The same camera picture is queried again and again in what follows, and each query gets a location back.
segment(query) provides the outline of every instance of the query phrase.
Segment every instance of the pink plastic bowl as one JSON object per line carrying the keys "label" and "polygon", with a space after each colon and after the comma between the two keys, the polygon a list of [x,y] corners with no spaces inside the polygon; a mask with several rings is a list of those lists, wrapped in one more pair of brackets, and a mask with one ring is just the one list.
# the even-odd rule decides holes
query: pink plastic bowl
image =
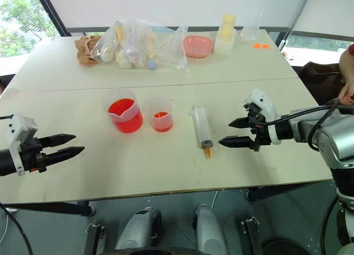
{"label": "pink plastic bowl", "polygon": [[183,40],[186,55],[193,58],[204,58],[212,50],[212,40],[199,35],[189,35]]}

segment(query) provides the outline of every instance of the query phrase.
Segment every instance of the white table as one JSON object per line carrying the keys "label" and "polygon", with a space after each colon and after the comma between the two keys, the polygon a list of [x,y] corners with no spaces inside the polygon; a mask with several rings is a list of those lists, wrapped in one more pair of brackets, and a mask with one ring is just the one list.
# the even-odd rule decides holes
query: white table
{"label": "white table", "polygon": [[[215,38],[216,32],[188,33]],[[204,59],[188,58],[190,73],[158,66],[158,70],[121,70],[117,63],[85,68],[76,60],[74,40],[57,38],[40,44],[15,75],[8,90],[56,91],[114,87],[210,84],[298,77],[265,30],[257,40],[242,41],[236,36],[231,56],[210,54]],[[270,48],[253,48],[255,43]]]}
{"label": "white table", "polygon": [[[330,179],[320,154],[307,144],[285,140],[281,145],[261,147],[256,153],[217,143],[225,136],[250,134],[249,129],[227,125],[246,115],[242,102],[254,87],[273,99],[280,114],[316,105],[299,79],[137,87],[132,90],[142,107],[153,96],[173,100],[174,126],[166,133],[155,132],[142,109],[143,127],[136,133],[123,134],[101,108],[110,89],[5,94],[0,101],[1,113],[20,112],[34,118],[38,137],[75,134],[77,138],[70,145],[84,145],[85,150],[49,166],[44,173],[1,178],[0,199],[7,203],[92,200]],[[215,147],[210,160],[197,147],[189,116],[195,103],[205,104],[212,113]],[[0,132],[7,127],[8,122],[0,122]],[[0,147],[6,146],[1,134]]]}
{"label": "white table", "polygon": [[[168,68],[121,70],[116,63],[84,68],[76,61],[74,39],[38,46],[0,98],[0,113],[34,118],[38,137],[75,134],[77,138],[63,147],[84,145],[85,150],[44,173],[0,178],[3,202],[31,203],[35,210],[49,205],[57,209],[50,202],[60,202],[60,209],[87,215],[89,208],[73,211],[62,202],[331,179],[320,154],[306,144],[286,140],[256,153],[217,142],[225,136],[251,135],[248,129],[227,125],[246,116],[242,103],[254,87],[273,99],[280,114],[316,105],[265,31],[254,42],[237,38],[230,57],[188,58],[189,74]],[[254,43],[269,44],[270,49],[255,49]],[[136,133],[118,132],[102,109],[102,99],[116,87],[129,87],[136,94],[145,116]],[[155,132],[147,120],[144,103],[154,96],[168,97],[174,105],[174,126],[166,133]],[[195,103],[206,105],[213,116],[210,160],[197,147],[189,116]],[[7,127],[8,122],[0,121],[1,148],[7,147]]]}

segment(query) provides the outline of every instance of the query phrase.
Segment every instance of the green foliage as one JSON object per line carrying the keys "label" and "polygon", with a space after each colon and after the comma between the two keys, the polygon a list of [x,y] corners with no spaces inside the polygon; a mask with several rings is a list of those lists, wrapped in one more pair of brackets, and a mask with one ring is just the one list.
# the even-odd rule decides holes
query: green foliage
{"label": "green foliage", "polygon": [[352,42],[343,40],[334,40],[326,38],[311,38],[291,35],[288,38],[288,47],[306,48],[306,49],[321,49],[338,51],[339,48],[347,49]]}
{"label": "green foliage", "polygon": [[0,55],[11,57],[30,53],[35,45],[35,40],[27,41],[17,32],[7,33],[5,29],[0,32]]}
{"label": "green foliage", "polygon": [[104,32],[86,32],[86,36],[91,36],[91,35],[103,35]]}
{"label": "green foliage", "polygon": [[28,36],[34,36],[37,41],[42,40],[43,33],[48,37],[59,36],[39,0],[3,0],[0,10],[5,22],[19,25],[19,29],[15,32],[1,31],[0,55],[2,56],[16,56],[31,52],[36,40]]}

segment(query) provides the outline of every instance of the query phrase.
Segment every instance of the clear plastic bag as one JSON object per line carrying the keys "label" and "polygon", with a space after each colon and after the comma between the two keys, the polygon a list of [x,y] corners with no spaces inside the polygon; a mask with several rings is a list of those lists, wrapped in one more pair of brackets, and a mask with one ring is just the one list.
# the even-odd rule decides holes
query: clear plastic bag
{"label": "clear plastic bag", "polygon": [[119,50],[119,42],[115,25],[110,27],[96,43],[91,56],[99,63],[109,63]]}
{"label": "clear plastic bag", "polygon": [[137,18],[122,19],[116,24],[121,29],[119,55],[126,57],[134,67],[154,70],[164,65],[189,72],[183,48],[187,27],[174,31]]}

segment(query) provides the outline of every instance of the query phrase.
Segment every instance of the black cable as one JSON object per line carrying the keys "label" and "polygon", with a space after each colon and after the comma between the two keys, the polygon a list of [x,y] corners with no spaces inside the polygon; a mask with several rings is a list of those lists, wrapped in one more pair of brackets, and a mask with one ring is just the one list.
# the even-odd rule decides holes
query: black cable
{"label": "black cable", "polygon": [[328,117],[333,113],[333,111],[339,106],[340,102],[339,102],[339,98],[336,98],[333,105],[331,106],[331,108],[326,112],[326,114],[323,115],[323,117],[321,117],[319,119],[319,121],[317,121],[317,123],[313,126],[313,128],[311,129],[309,136],[308,136],[308,145],[311,149],[319,152],[320,150],[318,149],[318,147],[315,147],[312,143],[312,139],[316,133],[316,131],[319,129],[319,127],[322,125],[322,123],[328,119]]}
{"label": "black cable", "polygon": [[327,211],[325,213],[325,216],[322,220],[321,235],[320,235],[320,244],[321,244],[322,255],[327,255],[326,246],[325,246],[327,224],[328,224],[328,220],[330,218],[330,215],[332,213],[332,210],[333,210],[334,206],[336,205],[337,201],[338,201],[338,196],[335,196],[335,198],[329,204]]}
{"label": "black cable", "polygon": [[[320,111],[320,110],[329,110],[331,108],[331,106],[319,106],[319,107],[314,107],[314,108],[311,108],[309,110],[303,110],[303,111],[300,111],[298,113],[295,113],[295,114],[291,114],[291,115],[288,115],[287,117],[284,117],[284,118],[280,118],[280,119],[276,119],[275,121],[269,121],[269,122],[258,122],[256,121],[254,118],[250,117],[249,120],[257,125],[257,126],[271,126],[271,125],[275,125],[277,123],[280,123],[280,122],[283,122],[283,121],[288,121],[290,119],[293,119],[293,118],[297,118],[297,117],[300,117],[300,116],[303,116],[303,115],[306,115],[306,114],[310,114],[310,113],[314,113],[316,111]],[[338,110],[352,110],[354,111],[354,107],[351,107],[351,106],[343,106],[343,105],[340,105],[337,107]]]}
{"label": "black cable", "polygon": [[10,219],[12,220],[12,222],[14,222],[14,224],[17,226],[18,228],[18,231],[20,232],[21,236],[23,237],[23,240],[24,242],[26,243],[26,246],[27,246],[27,250],[28,250],[28,254],[29,255],[33,255],[33,252],[32,252],[32,248],[31,248],[31,245],[28,241],[28,238],[26,236],[26,234],[24,233],[21,225],[19,224],[19,222],[16,220],[16,218],[12,215],[12,213],[10,213],[6,208],[5,206],[2,205],[2,203],[0,202],[0,208],[5,212],[5,214],[7,214]]}
{"label": "black cable", "polygon": [[9,115],[9,116],[3,116],[3,117],[0,117],[0,119],[8,119],[8,118],[12,118],[13,115]]}

